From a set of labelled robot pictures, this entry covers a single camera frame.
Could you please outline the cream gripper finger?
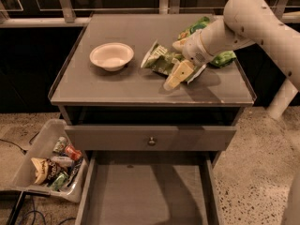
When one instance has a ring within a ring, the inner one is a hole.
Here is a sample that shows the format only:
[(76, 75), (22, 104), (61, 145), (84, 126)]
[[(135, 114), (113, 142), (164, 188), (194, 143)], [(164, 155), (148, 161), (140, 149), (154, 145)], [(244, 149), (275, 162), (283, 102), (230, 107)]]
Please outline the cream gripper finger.
[(171, 74), (163, 84), (163, 88), (167, 91), (171, 91), (176, 88), (182, 81), (189, 77), (194, 70), (194, 65), (188, 61), (183, 60), (174, 65)]
[(172, 46), (178, 51), (178, 52), (183, 52), (186, 47), (187, 47), (187, 41), (188, 39), (185, 37), (185, 38), (182, 38), (182, 39), (179, 39), (179, 40), (176, 40)]

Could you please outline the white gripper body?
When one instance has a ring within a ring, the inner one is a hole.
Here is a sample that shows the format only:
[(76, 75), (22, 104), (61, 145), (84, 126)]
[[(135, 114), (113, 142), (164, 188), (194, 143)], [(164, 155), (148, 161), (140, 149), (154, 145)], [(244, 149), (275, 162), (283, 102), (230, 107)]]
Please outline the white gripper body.
[(190, 35), (184, 44), (182, 54), (195, 66), (201, 67), (213, 60), (213, 56), (204, 48), (201, 41), (201, 30)]

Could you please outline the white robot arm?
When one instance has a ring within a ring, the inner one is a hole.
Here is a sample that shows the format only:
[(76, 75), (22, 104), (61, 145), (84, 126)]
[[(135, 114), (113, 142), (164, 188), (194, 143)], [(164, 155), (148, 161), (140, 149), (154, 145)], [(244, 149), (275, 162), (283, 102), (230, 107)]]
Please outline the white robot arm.
[(300, 37), (264, 0), (229, 0), (223, 16), (174, 42), (201, 66), (258, 44), (286, 77), (267, 109), (247, 109), (214, 169), (224, 225), (299, 225), (299, 111), (287, 105), (300, 83)]

